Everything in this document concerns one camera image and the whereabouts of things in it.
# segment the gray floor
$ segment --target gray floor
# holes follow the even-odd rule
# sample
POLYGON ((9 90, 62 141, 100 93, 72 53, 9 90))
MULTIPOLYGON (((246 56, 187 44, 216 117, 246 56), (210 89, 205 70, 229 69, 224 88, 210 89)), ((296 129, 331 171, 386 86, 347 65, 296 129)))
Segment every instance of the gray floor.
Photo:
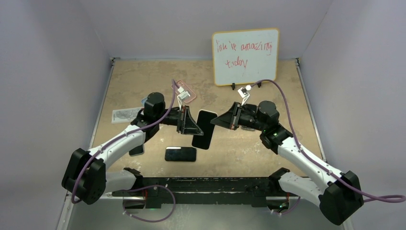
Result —
MULTIPOLYGON (((161 209, 142 209, 136 214, 146 219, 166 216, 171 205, 161 209)), ((161 223, 145 223, 123 215, 120 200, 99 200, 93 205, 74 206, 70 230, 340 230, 328 222, 318 207, 301 200, 293 212, 282 216, 267 208, 250 205, 176 205, 175 212, 161 223)))

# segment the smartphone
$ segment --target smartphone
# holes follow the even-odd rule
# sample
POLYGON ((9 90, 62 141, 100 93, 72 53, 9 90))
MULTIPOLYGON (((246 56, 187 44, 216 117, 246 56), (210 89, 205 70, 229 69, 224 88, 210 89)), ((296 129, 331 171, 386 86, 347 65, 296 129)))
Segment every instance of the smartphone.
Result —
POLYGON ((196 161, 196 149, 193 147, 167 147, 166 161, 196 161))
POLYGON ((200 110, 197 116, 197 126, 199 126, 204 135, 203 136, 193 136, 192 146, 195 148, 208 150, 210 143, 212 142, 212 136, 214 132, 214 125, 210 121, 217 117, 217 114, 207 110, 200 110))

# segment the black smartphone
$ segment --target black smartphone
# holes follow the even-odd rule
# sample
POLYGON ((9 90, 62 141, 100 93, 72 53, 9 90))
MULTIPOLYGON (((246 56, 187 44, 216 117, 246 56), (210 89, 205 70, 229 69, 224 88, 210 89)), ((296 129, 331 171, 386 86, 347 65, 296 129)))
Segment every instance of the black smartphone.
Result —
POLYGON ((196 149, 193 147, 167 147, 166 161, 196 161, 196 149))
POLYGON ((217 114, 207 110, 200 110, 196 124, 203 130, 203 136, 193 136, 192 146, 195 148, 208 150, 212 142, 214 125, 210 121, 217 117, 217 114))

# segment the wooden tabletop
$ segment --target wooden tabletop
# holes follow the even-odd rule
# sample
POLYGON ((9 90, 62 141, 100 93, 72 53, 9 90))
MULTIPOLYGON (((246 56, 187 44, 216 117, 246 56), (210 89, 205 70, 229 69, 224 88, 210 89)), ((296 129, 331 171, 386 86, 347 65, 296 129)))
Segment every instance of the wooden tabletop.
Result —
MULTIPOLYGON (((151 92, 162 93, 169 105, 172 97, 171 79, 183 80, 197 94, 197 98, 188 104, 195 120, 200 109, 221 115, 233 102, 241 102, 237 90, 231 90, 230 86, 214 85, 212 61, 118 60, 113 69, 93 146, 106 142, 129 125, 112 124, 113 110, 141 107, 141 99, 151 92)), ((287 97, 293 127, 299 140, 321 158, 316 132, 293 60, 278 62, 276 82, 287 97)), ((283 98, 273 84, 267 82, 261 88, 254 87, 250 94, 249 104, 258 104, 264 100, 274 102, 280 113, 280 123, 289 129, 283 98)), ((130 167, 147 177, 251 177, 269 176, 280 167, 285 167, 304 176, 293 164, 266 149, 259 135, 259 131, 240 128, 233 131, 216 126, 210 149, 198 149, 196 162, 168 162, 164 160, 165 148, 191 146, 192 136, 178 134, 175 126, 160 125, 160 131, 145 144, 143 155, 130 157, 126 154, 109 171, 130 167)))

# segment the yellow whiteboard frame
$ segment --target yellow whiteboard frame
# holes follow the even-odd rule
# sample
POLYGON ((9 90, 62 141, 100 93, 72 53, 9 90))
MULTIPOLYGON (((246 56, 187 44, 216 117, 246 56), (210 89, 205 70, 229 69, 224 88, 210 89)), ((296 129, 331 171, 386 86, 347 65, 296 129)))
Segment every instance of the yellow whiteboard frame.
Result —
MULTIPOLYGON (((228 86, 228 85, 232 85, 232 84, 226 84, 226 85, 217 85, 215 83, 215 67, 214 67, 214 42, 213 42, 213 38, 214 35, 216 34, 225 34, 225 33, 234 33, 234 32, 246 32, 246 31, 259 31, 259 30, 277 30, 278 31, 278 47, 276 49, 276 68, 275 68, 275 80, 278 77, 278 60, 279 60, 279 36, 281 35, 281 32, 279 31, 279 28, 262 28, 262 29, 251 29, 251 30, 232 30, 232 31, 220 31, 220 32, 215 32, 212 35, 212 55, 213 55, 213 80, 214 80, 214 84, 216 86, 228 86)), ((245 83, 239 83, 238 85, 243 85, 243 84, 251 84, 252 82, 245 82, 245 83)))

